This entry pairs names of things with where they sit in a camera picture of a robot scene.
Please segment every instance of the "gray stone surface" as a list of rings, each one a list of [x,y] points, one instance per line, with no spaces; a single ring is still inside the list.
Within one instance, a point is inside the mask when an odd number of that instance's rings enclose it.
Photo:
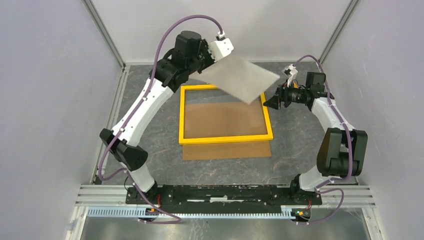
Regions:
[[[259,66],[281,75],[288,62],[264,62]],[[145,85],[151,66],[131,66],[119,110],[124,116]],[[312,62],[301,62],[297,79],[304,84],[307,71],[317,71]],[[270,98],[277,81],[266,92]],[[186,84],[202,84],[189,80]],[[191,94],[188,101],[210,102],[211,96],[225,97],[225,93]],[[317,118],[305,105],[292,103],[281,110],[269,109],[274,139],[270,141],[271,157],[182,160],[182,146],[178,143],[180,92],[176,92],[157,112],[145,130],[140,146],[149,153],[147,166],[161,184],[289,184],[293,177],[308,171],[316,162],[316,155],[324,137]],[[107,161],[105,175],[120,168],[112,157]],[[120,173],[105,184],[121,185],[126,175]]]

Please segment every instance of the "floor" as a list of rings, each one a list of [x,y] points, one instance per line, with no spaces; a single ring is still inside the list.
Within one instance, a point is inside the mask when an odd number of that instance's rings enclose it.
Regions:
[[[322,219],[332,209],[312,211],[312,220]],[[149,239],[149,240],[370,240],[361,209],[341,209],[319,224],[296,226],[284,219],[184,219],[183,223],[146,225],[135,218],[88,217],[82,240]]]
[[[257,65],[281,75],[288,62],[261,62]],[[301,62],[297,80],[305,83],[308,71],[318,71],[312,62]],[[151,66],[131,66],[119,110],[120,120],[140,94]],[[283,80],[266,92],[270,98]],[[189,80],[187,85],[202,84]],[[205,96],[197,94],[198,101]],[[139,145],[149,153],[147,166],[159,185],[191,184],[289,184],[295,175],[308,171],[316,164],[317,152],[324,131],[317,118],[305,105],[292,103],[281,110],[269,109],[274,139],[270,141],[271,157],[182,160],[178,143],[180,92],[177,91],[158,111],[145,130]],[[121,165],[109,157],[105,175]],[[126,175],[119,174],[108,185],[121,185]]]

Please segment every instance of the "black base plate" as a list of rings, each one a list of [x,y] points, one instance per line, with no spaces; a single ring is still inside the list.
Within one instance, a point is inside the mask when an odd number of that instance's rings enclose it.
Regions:
[[[170,213],[180,214],[255,214],[281,213],[281,205],[322,205],[315,192],[291,195],[288,186],[281,185],[163,185],[151,189],[148,198]],[[222,202],[221,199],[239,200]],[[128,189],[126,204],[146,204],[134,187]]]

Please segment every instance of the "brown cardboard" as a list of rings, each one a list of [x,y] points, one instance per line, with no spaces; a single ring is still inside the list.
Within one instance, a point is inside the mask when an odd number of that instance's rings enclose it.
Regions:
[[[260,101],[186,104],[184,138],[267,134]],[[270,157],[269,141],[188,144],[183,160]]]

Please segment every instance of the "yellow frame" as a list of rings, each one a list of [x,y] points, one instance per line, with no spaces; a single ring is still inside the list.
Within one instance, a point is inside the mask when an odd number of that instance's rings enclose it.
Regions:
[[[235,143],[235,142],[251,142],[251,141],[266,141],[274,138],[273,129],[271,127],[270,115],[268,108],[264,106],[265,94],[260,94],[260,101],[262,103],[263,117],[265,119],[267,134],[259,135],[242,135],[242,136],[216,136],[216,137],[201,137],[201,138],[184,138],[184,114],[186,104],[186,91],[190,90],[210,90],[217,89],[212,84],[203,85],[186,85],[181,86],[181,97],[179,101],[179,136],[178,142],[181,145],[188,144],[217,144],[217,143]]]

